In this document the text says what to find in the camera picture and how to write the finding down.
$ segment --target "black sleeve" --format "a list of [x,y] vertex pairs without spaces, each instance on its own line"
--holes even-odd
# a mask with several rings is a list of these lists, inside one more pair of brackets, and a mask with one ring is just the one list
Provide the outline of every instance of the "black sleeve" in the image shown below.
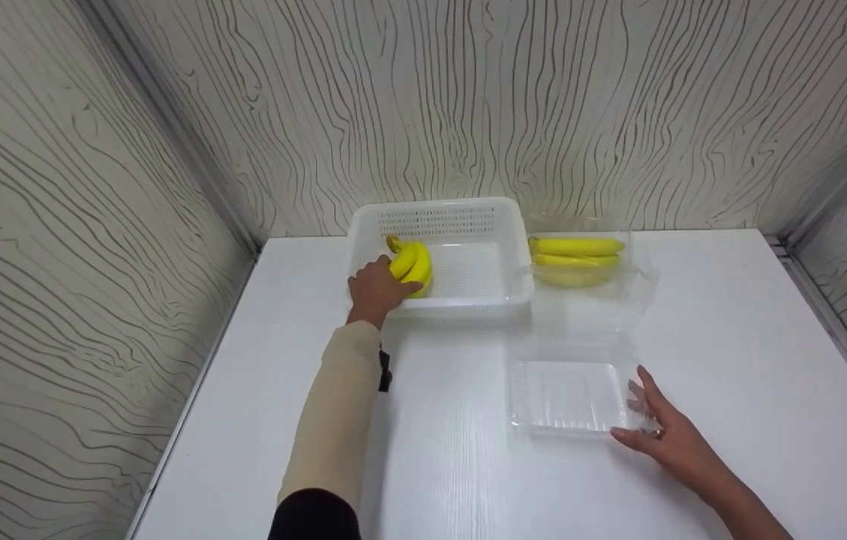
[[269,540],[360,540],[357,514],[345,500],[325,489],[294,491],[273,515]]

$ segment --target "sleeve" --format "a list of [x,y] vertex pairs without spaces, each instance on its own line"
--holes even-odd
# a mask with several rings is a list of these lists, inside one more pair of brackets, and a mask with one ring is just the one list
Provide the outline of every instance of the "sleeve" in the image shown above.
[[373,402],[380,384],[380,332],[366,321],[337,328],[323,351],[296,427],[277,505],[295,492],[319,488],[355,512]]
[[268,538],[360,540],[360,526],[353,508],[339,496],[323,489],[303,489],[280,502]]

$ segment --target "yellow banana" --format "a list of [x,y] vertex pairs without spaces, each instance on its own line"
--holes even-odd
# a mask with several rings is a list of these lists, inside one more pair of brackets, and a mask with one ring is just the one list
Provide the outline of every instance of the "yellow banana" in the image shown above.
[[618,266],[620,264],[620,256],[613,255],[605,256],[561,256],[548,255],[547,253],[535,253],[533,262],[541,266],[578,266],[582,268],[606,268]]
[[416,249],[417,243],[396,244],[397,249],[393,251],[396,254],[393,260],[389,261],[389,272],[393,274],[397,280],[402,280],[410,272],[410,268],[416,263],[416,254],[419,250]]
[[423,297],[430,282],[433,281],[433,265],[430,264],[430,250],[422,242],[402,242],[394,235],[386,237],[386,246],[396,254],[396,259],[390,261],[389,270],[397,280],[419,281],[423,288],[410,294],[410,298]]
[[423,284],[423,288],[419,291],[410,294],[410,298],[423,297],[427,289],[430,288],[430,281],[433,281],[433,266],[430,264],[430,250],[421,243],[414,242],[416,246],[416,264],[410,268],[410,272],[403,276],[403,283],[407,281],[419,281]]
[[626,244],[615,238],[591,237],[530,237],[532,254],[564,257],[600,257],[621,252]]
[[535,253],[537,279],[554,287],[591,287],[610,281],[620,265],[620,256],[558,256]]

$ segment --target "right hand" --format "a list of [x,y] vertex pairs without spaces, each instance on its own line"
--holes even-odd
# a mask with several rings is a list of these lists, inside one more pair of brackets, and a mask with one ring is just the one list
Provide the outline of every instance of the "right hand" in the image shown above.
[[663,427],[663,432],[654,437],[642,431],[613,427],[613,438],[632,450],[649,455],[704,501],[739,482],[690,419],[663,397],[650,372],[639,366],[636,373],[643,388],[635,382],[629,383],[630,391],[637,397],[637,400],[629,400],[630,408],[639,411],[645,407]]

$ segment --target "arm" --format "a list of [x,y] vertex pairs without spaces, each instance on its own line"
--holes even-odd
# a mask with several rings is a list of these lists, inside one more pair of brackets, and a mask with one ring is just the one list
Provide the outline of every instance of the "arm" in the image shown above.
[[[342,519],[356,526],[369,425],[380,383],[380,329],[422,283],[399,283],[380,256],[348,281],[353,307],[330,338],[296,427],[270,538]],[[340,532],[306,529],[307,533]]]
[[643,388],[630,383],[637,400],[635,410],[648,410],[663,426],[663,434],[651,437],[633,430],[612,428],[613,437],[626,447],[656,459],[704,503],[715,510],[734,540],[793,540],[773,513],[746,484],[733,474],[713,451],[697,427],[673,407],[643,366],[637,369]]

